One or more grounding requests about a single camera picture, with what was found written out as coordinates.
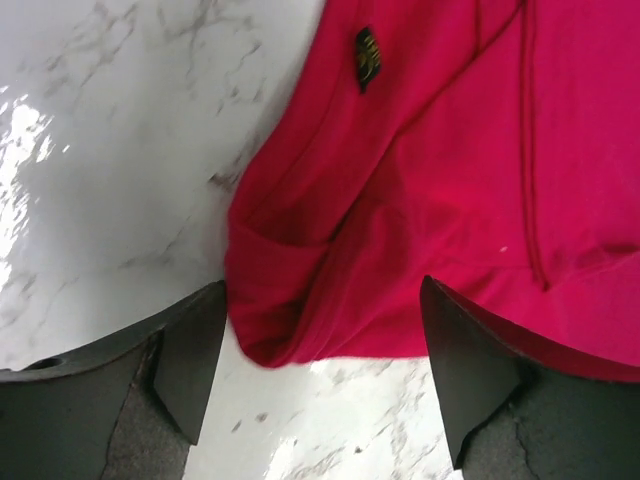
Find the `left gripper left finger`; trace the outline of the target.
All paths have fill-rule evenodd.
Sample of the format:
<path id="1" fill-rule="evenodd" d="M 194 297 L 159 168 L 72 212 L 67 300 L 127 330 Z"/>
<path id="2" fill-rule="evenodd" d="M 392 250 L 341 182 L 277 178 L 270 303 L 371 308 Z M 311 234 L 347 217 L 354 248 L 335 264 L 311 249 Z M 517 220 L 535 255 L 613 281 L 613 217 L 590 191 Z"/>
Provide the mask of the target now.
<path id="1" fill-rule="evenodd" d="M 97 341 L 2 371 L 2 478 L 182 478 L 225 323 L 225 285 L 214 282 Z"/>

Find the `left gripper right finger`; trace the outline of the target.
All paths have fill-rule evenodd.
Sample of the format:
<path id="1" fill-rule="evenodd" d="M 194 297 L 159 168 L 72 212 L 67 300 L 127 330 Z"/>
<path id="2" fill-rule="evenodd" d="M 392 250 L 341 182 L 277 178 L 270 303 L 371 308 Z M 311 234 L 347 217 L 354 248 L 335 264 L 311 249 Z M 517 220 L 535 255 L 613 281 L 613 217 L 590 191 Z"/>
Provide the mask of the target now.
<path id="1" fill-rule="evenodd" d="M 426 344 L 466 479 L 636 479 L 639 370 L 563 346 L 425 277 Z"/>

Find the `red t shirt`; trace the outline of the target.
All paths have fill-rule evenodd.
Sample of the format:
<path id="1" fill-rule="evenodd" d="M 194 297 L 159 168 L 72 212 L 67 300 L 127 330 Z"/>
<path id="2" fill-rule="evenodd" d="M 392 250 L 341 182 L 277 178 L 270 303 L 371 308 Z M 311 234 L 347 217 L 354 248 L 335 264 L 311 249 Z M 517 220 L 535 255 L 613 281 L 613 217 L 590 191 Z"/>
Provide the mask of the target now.
<path id="1" fill-rule="evenodd" d="M 637 382 L 638 3 L 327 2 L 228 232 L 261 366 L 425 355 L 432 277 L 541 363 Z"/>

